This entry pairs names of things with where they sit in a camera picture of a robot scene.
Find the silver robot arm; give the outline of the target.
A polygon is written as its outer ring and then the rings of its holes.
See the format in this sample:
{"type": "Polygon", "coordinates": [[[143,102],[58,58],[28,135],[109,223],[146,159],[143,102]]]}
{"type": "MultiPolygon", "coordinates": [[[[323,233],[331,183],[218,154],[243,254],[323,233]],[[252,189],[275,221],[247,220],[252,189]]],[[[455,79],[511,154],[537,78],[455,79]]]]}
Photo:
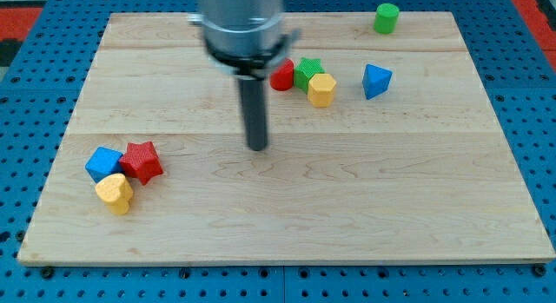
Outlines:
{"type": "Polygon", "coordinates": [[[301,31],[286,32],[282,0],[196,0],[189,21],[200,27],[208,56],[241,79],[263,80],[288,57],[301,31]]]}

